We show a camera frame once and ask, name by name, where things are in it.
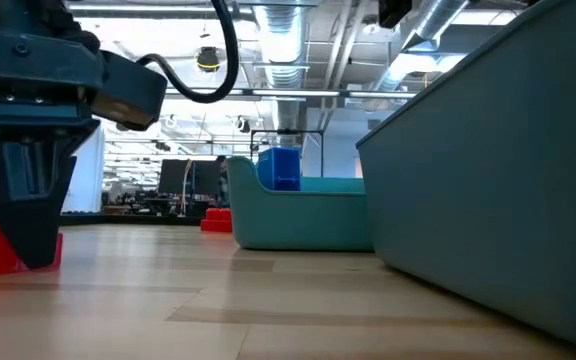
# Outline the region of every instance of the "silver duct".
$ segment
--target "silver duct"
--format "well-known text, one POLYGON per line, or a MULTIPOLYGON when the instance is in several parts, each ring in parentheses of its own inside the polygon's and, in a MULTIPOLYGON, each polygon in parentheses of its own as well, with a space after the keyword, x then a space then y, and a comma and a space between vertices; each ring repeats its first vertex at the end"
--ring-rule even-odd
MULTIPOLYGON (((303 7, 258 6, 253 8, 259 25, 261 53, 265 62, 278 65, 300 63, 304 54, 305 18, 303 7)), ((297 89, 303 87, 304 69, 289 66, 266 68, 266 79, 272 88, 297 89)), ((275 101, 273 116, 277 129, 298 128, 301 103, 275 101)), ((294 145, 294 138, 279 137, 282 146, 294 145)))
MULTIPOLYGON (((421 4, 419 20, 413 29, 404 49, 411 48, 425 41, 433 41, 448 28, 459 12, 468 5, 469 0, 424 0, 421 4)), ((371 90, 393 92, 406 76, 397 69, 395 58, 386 72, 381 76, 371 90)))

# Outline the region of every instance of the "light wooden floor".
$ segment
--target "light wooden floor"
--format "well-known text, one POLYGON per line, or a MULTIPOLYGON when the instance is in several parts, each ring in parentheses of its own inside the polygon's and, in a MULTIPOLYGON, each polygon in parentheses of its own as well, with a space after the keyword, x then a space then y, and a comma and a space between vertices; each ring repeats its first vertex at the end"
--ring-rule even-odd
POLYGON ((576 358, 372 254, 251 252, 191 227, 63 231, 59 272, 0 277, 0 359, 576 358))

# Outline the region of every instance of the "teal bin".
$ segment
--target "teal bin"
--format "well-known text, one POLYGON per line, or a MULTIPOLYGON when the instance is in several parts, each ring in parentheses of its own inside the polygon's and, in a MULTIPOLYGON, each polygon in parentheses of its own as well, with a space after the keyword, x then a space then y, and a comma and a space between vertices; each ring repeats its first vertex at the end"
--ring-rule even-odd
POLYGON ((358 144, 388 265, 576 343, 576 0, 542 0, 358 144))
POLYGON ((247 158, 226 161, 233 232, 246 249, 372 251, 361 179, 302 178, 302 191, 261 185, 247 158))

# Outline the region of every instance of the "blue container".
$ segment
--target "blue container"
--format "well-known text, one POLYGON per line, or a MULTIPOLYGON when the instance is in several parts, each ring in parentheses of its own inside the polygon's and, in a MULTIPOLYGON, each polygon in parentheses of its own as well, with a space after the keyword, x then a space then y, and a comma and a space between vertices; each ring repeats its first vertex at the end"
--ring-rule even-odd
POLYGON ((299 191, 299 149, 272 148, 259 153, 259 181, 268 190, 299 191))

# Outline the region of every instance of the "monitor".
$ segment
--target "monitor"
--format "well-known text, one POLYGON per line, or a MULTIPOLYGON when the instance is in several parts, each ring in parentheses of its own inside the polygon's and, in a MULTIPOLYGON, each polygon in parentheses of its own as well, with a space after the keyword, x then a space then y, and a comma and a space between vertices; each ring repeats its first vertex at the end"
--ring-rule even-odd
POLYGON ((159 193, 181 194, 184 192, 184 173, 187 160, 163 160, 159 174, 159 193))
POLYGON ((194 193, 217 194, 219 192, 219 164, 216 161, 195 161, 194 165, 194 193))

